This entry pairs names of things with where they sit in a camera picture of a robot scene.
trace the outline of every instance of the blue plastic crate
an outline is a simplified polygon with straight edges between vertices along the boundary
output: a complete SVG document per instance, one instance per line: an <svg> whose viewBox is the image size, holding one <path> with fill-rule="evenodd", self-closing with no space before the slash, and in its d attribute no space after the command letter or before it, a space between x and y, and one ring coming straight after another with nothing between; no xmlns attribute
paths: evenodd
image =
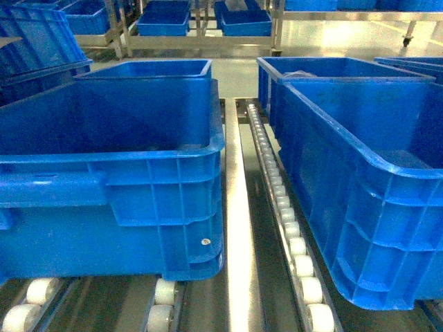
<svg viewBox="0 0 443 332"><path fill-rule="evenodd" d="M74 2L75 0L21 0L17 2L17 5L47 10L60 10Z"/></svg>
<svg viewBox="0 0 443 332"><path fill-rule="evenodd" d="M376 9L393 11L399 9L400 0L377 0Z"/></svg>
<svg viewBox="0 0 443 332"><path fill-rule="evenodd" d="M145 80L149 78L211 78L212 60L131 61L76 77L77 80Z"/></svg>
<svg viewBox="0 0 443 332"><path fill-rule="evenodd" d="M140 36L186 36L189 12L144 12L138 19Z"/></svg>
<svg viewBox="0 0 443 332"><path fill-rule="evenodd" d="M63 8L74 35L104 35L110 28L105 3L79 0Z"/></svg>
<svg viewBox="0 0 443 332"><path fill-rule="evenodd" d="M0 48L0 79L87 60L62 12L0 6L0 37L21 38Z"/></svg>
<svg viewBox="0 0 443 332"><path fill-rule="evenodd" d="M337 0L288 0L284 9L293 12L334 12Z"/></svg>
<svg viewBox="0 0 443 332"><path fill-rule="evenodd" d="M88 73L92 62L74 62L0 80L0 106L69 83L73 76Z"/></svg>
<svg viewBox="0 0 443 332"><path fill-rule="evenodd" d="M225 36L270 36L272 20L266 10L223 12L221 29Z"/></svg>
<svg viewBox="0 0 443 332"><path fill-rule="evenodd" d="M371 10L375 9L377 0L338 0L338 10Z"/></svg>
<svg viewBox="0 0 443 332"><path fill-rule="evenodd" d="M258 97L279 139L279 112L283 107L282 84L297 80L426 80L434 82L430 76L412 73L349 57L259 57Z"/></svg>
<svg viewBox="0 0 443 332"><path fill-rule="evenodd" d="M292 82L280 157L348 301L443 298L443 86Z"/></svg>
<svg viewBox="0 0 443 332"><path fill-rule="evenodd" d="M376 57L375 61L436 78L443 84L443 57Z"/></svg>
<svg viewBox="0 0 443 332"><path fill-rule="evenodd" d="M443 0L401 0L402 12L443 12Z"/></svg>
<svg viewBox="0 0 443 332"><path fill-rule="evenodd" d="M147 3L144 12L189 12L191 2L187 0L152 0Z"/></svg>
<svg viewBox="0 0 443 332"><path fill-rule="evenodd" d="M222 268L217 81L77 81L1 107L0 136L1 280Z"/></svg>

